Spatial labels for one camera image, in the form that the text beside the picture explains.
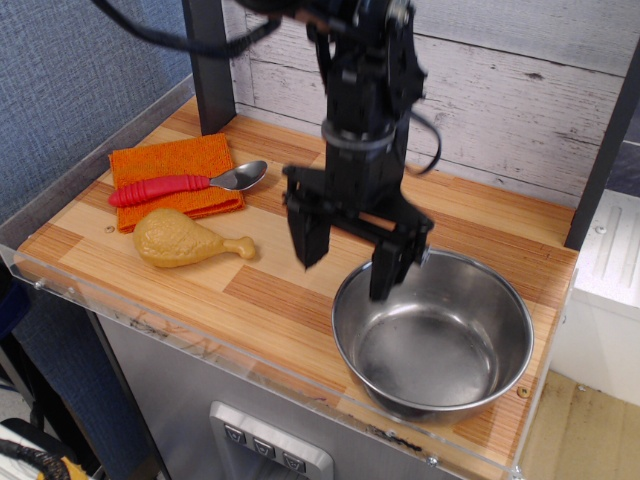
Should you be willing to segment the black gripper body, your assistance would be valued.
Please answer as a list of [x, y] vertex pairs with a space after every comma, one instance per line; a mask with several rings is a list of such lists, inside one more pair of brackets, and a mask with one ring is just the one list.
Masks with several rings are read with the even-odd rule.
[[283, 168], [287, 213], [289, 207], [322, 207], [331, 228], [375, 246], [393, 232], [424, 232], [426, 244], [433, 222], [401, 192], [407, 143], [406, 132], [374, 141], [328, 135], [324, 168]]

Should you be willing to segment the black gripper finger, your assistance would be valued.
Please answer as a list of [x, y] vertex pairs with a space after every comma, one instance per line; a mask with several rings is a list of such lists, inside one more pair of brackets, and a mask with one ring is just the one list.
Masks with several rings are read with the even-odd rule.
[[305, 269], [314, 266], [329, 251], [331, 218], [322, 208], [288, 208], [287, 220], [294, 250]]
[[372, 256], [370, 292], [372, 301], [386, 300], [391, 289], [401, 284], [413, 264], [425, 261], [424, 232], [393, 232], [381, 240]]

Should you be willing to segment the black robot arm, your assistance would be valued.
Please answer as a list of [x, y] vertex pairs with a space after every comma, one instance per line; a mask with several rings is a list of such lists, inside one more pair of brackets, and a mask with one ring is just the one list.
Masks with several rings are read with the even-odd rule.
[[426, 78], [409, 1], [245, 1], [307, 27], [327, 100], [322, 170], [286, 166], [284, 200], [300, 262], [328, 252], [333, 227], [371, 242], [369, 295], [380, 301], [425, 257], [433, 222], [401, 192], [413, 105]]

